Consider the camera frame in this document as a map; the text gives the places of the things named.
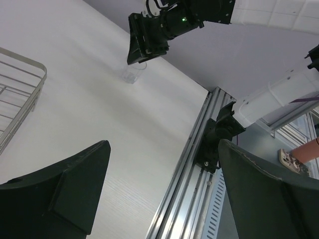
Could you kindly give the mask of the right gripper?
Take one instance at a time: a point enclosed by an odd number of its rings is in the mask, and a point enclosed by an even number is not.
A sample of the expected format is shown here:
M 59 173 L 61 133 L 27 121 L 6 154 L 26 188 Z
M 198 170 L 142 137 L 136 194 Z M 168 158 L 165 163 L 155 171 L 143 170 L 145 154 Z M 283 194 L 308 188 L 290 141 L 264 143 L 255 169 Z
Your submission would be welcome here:
M 166 55 L 169 50 L 168 38 L 164 33 L 164 17 L 168 11 L 161 10 L 156 17 L 140 13 L 129 15 L 130 44 L 127 64 L 143 63 L 149 56 Z

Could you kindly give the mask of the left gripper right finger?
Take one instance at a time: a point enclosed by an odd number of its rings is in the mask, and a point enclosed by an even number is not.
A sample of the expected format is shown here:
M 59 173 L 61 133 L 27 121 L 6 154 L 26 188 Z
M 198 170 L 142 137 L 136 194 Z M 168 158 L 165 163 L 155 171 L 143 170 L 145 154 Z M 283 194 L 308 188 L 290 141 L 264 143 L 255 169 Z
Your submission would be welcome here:
M 218 152 L 239 238 L 319 237 L 317 179 L 275 165 L 225 139 Z

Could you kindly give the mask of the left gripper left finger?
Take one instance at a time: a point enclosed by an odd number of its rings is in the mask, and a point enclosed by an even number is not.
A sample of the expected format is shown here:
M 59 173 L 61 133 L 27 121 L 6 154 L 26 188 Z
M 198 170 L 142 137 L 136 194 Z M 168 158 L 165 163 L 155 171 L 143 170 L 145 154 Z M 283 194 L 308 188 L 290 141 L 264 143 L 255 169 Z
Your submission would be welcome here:
M 92 233 L 111 154 L 102 140 L 0 186 L 2 239 L 85 239 Z

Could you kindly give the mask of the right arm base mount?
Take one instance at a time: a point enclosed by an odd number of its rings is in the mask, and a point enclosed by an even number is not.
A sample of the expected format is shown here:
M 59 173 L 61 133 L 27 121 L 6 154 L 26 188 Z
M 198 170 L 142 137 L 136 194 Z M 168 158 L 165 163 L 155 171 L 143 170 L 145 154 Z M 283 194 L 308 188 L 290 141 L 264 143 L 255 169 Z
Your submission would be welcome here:
M 234 101 L 220 109 L 217 119 L 208 119 L 204 133 L 200 140 L 194 162 L 203 170 L 215 173 L 220 169 L 218 145 L 220 140 L 231 141 L 233 137 L 241 134 L 246 129 L 233 117 Z

